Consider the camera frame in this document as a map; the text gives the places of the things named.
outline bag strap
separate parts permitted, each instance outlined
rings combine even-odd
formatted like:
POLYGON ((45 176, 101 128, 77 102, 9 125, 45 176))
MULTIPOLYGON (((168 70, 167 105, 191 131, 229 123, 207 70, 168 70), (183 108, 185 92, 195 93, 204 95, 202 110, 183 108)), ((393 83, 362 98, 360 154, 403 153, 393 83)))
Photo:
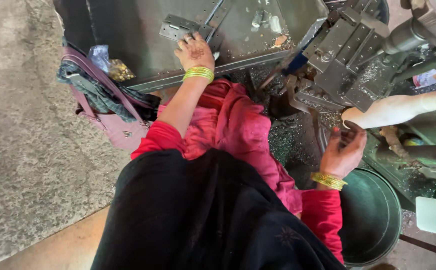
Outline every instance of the bag strap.
POLYGON ((121 101, 121 104, 123 104, 123 106, 131 113, 131 115, 133 115, 136 118, 136 120, 140 123, 140 125, 148 127, 148 124, 145 121, 143 121, 143 119, 138 114, 136 109, 133 107, 131 102, 125 97, 123 92, 121 92, 121 90, 119 90, 118 87, 116 87, 116 85, 108 78, 108 76, 98 67, 96 67, 89 59, 84 57, 80 52, 77 52, 75 49, 67 46, 64 47, 64 53, 61 59, 69 60, 76 63, 91 77, 93 77, 94 79, 102 83, 104 86, 106 86, 108 89, 110 89, 113 92, 113 94, 119 99, 119 101, 121 101))

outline stack of bangles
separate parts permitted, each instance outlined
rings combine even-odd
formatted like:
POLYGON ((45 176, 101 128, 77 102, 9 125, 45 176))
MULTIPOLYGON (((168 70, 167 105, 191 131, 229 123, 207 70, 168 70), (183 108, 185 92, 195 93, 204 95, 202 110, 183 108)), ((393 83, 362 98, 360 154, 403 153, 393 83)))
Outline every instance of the stack of bangles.
POLYGON ((331 187, 333 189, 337 189, 339 191, 341 191, 341 189, 343 189, 344 185, 347 185, 348 183, 333 176, 333 175, 328 175, 328 174, 322 174, 319 172, 312 172, 311 173, 311 180, 323 184, 325 186, 331 187))
POLYGON ((213 82, 213 80, 215 79, 215 74, 213 73, 213 71, 211 71, 211 69, 205 67, 192 67, 186 71, 185 77, 183 77, 183 81, 186 78, 195 76, 205 77, 209 79, 208 84, 213 82))

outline embroidered flower motif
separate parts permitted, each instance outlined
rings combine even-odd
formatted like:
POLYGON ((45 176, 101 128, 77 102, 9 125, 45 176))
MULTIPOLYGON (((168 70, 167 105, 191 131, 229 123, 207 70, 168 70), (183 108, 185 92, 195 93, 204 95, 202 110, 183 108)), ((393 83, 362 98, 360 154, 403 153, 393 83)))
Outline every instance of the embroidered flower motif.
POLYGON ((293 243, 293 241, 300 239, 296 231, 294 231, 288 226, 282 227, 281 233, 276 235, 275 237, 281 241, 282 245, 288 246, 290 249, 292 248, 291 244, 293 243))

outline bolt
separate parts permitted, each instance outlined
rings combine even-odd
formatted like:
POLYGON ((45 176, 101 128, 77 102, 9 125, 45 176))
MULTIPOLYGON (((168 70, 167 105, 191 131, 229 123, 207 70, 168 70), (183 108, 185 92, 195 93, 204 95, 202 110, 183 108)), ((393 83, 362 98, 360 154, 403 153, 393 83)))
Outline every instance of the bolt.
POLYGON ((328 62, 331 59, 331 55, 329 53, 325 53, 321 56, 321 61, 328 62))

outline right hand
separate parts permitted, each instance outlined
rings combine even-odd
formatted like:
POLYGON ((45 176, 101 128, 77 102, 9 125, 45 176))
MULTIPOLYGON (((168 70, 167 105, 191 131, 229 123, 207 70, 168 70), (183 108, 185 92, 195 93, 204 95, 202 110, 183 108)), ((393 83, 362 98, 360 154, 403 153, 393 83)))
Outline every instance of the right hand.
POLYGON ((178 46, 179 48, 175 49, 175 55, 185 71, 192 67, 206 67, 211 71, 215 70, 215 59, 210 46, 198 32, 192 35, 186 34, 178 41, 178 46))
POLYGON ((350 130, 334 127, 320 165, 320 173, 345 178, 358 167, 366 146, 366 131, 359 125, 345 121, 350 130))

